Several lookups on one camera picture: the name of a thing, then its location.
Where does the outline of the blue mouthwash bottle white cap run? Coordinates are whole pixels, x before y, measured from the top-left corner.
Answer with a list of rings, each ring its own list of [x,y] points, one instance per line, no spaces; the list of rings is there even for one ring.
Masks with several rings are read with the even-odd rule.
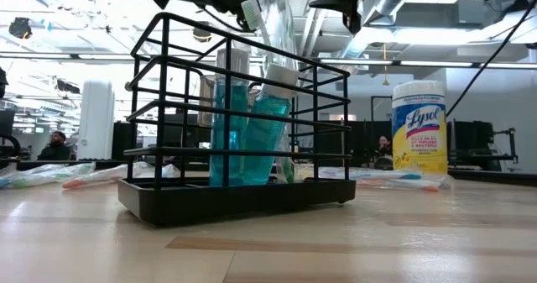
[[[217,51],[216,66],[226,68],[227,50]],[[231,48],[231,71],[249,73],[249,54],[246,50]],[[216,73],[213,89],[213,104],[215,108],[225,107],[226,76]],[[248,81],[231,77],[230,110],[246,113],[248,111]],[[211,148],[224,149],[224,123],[225,115],[214,113],[212,117]],[[230,132],[227,140],[230,150],[244,149],[244,133],[246,132],[248,119],[246,117],[232,115],[229,119]],[[210,158],[210,186],[223,185],[223,155],[212,155]],[[229,156],[229,185],[240,186],[242,184],[243,170],[242,155]]]
[[[295,86],[299,72],[269,63],[265,78]],[[289,116],[293,90],[263,84],[261,92],[255,97],[251,113]],[[275,151],[284,132],[285,122],[250,118],[246,130],[245,150]],[[274,156],[244,157],[243,182],[246,185],[264,185],[267,183],[273,166]]]

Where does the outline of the blue white toothbrush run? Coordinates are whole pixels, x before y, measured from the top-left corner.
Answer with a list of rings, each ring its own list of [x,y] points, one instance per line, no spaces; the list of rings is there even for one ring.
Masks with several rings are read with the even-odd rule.
[[[323,179],[345,179],[345,169],[342,167],[321,167],[319,177]],[[350,168],[349,180],[420,180],[420,173],[405,172],[401,170],[376,170],[367,168]]]
[[[46,184],[47,180],[38,174],[12,173],[0,176],[0,189],[20,189]]]

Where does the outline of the black wire caddy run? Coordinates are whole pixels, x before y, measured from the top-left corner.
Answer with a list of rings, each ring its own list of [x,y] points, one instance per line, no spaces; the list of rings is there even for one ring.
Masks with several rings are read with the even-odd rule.
[[[230,106],[222,108],[202,106],[201,98],[192,96],[188,90],[182,93],[169,92],[166,81],[169,68],[181,69],[187,75],[212,71],[225,76],[228,80],[237,77],[253,83],[285,86],[284,83],[276,80],[241,73],[230,66],[219,68],[208,65],[203,61],[209,54],[207,51],[193,51],[192,60],[184,56],[171,55],[169,49],[173,48],[173,44],[169,41],[169,26],[172,23],[181,23],[220,35],[222,40],[213,47],[223,48],[226,53],[231,53],[233,42],[239,42],[272,52],[277,56],[296,60],[304,64],[306,69],[331,71],[334,73],[334,81],[346,82],[349,77],[348,73],[333,66],[321,64],[318,61],[306,59],[192,19],[167,12],[157,13],[130,52],[134,59],[134,75],[126,88],[134,97],[143,91],[139,82],[153,67],[157,66],[160,73],[159,87],[153,91],[157,99],[142,107],[136,100],[133,100],[131,112],[127,117],[131,128],[136,128],[144,122],[141,118],[143,114],[152,109],[158,111],[158,117],[152,122],[157,128],[155,146],[131,147],[124,152],[130,162],[134,162],[136,157],[142,155],[152,155],[155,158],[154,177],[136,178],[133,175],[133,165],[129,165],[128,178],[118,185],[118,199],[132,214],[146,223],[176,225],[241,213],[294,209],[331,202],[344,203],[355,197],[356,182],[351,179],[349,173],[344,173],[341,178],[321,178],[315,173],[311,177],[294,183],[268,183],[254,186],[230,186],[228,181],[222,182],[221,186],[210,186],[205,177],[186,175],[164,178],[162,165],[165,156],[178,156],[181,160],[186,160],[198,156],[217,155],[222,157],[225,164],[229,162],[230,157],[234,156],[268,156],[268,152],[262,150],[231,150],[228,143],[220,149],[196,149],[185,145],[164,146],[164,129],[169,124],[164,119],[164,112],[168,107],[179,108],[183,111],[196,110],[221,114],[225,119],[241,114],[232,110]]]

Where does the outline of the black ceiling lamp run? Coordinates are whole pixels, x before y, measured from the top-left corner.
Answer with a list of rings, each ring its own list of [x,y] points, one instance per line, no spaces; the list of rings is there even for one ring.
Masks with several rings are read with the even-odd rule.
[[[208,43],[212,39],[212,33],[206,29],[194,27],[192,30],[193,38],[200,43]]]
[[[33,34],[29,22],[29,18],[16,17],[10,23],[8,32],[18,39],[29,39]]]

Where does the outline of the black office partition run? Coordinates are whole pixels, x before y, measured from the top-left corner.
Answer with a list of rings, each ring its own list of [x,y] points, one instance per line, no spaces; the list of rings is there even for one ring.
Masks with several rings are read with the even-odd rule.
[[[362,167],[370,161],[373,152],[378,150],[381,136],[392,137],[389,121],[352,121],[349,125],[352,128],[349,140],[352,152],[351,167]]]

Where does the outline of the yellow Lysol wipes canister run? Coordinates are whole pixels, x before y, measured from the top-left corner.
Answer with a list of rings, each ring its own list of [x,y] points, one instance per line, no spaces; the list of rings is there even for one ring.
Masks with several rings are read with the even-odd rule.
[[[446,88],[439,81],[411,81],[392,95],[394,169],[448,171]]]

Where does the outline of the white round column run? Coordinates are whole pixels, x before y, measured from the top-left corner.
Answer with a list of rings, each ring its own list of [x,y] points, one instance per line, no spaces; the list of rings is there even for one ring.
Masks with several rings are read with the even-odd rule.
[[[107,160],[112,156],[115,94],[110,81],[85,81],[77,136],[77,159]]]

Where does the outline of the black office monitors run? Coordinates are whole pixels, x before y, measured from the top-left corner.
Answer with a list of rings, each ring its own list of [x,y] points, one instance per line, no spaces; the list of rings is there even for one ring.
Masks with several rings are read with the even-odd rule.
[[[447,124],[449,165],[478,166],[482,170],[500,170],[496,160],[474,158],[474,155],[492,155],[493,125],[483,121],[451,121]]]

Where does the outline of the seated person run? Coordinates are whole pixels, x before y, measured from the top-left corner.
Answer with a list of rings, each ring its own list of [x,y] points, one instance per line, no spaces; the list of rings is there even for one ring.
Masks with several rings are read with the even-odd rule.
[[[54,161],[68,160],[70,158],[70,147],[65,145],[66,136],[60,131],[51,134],[50,142],[38,155],[37,160]]]

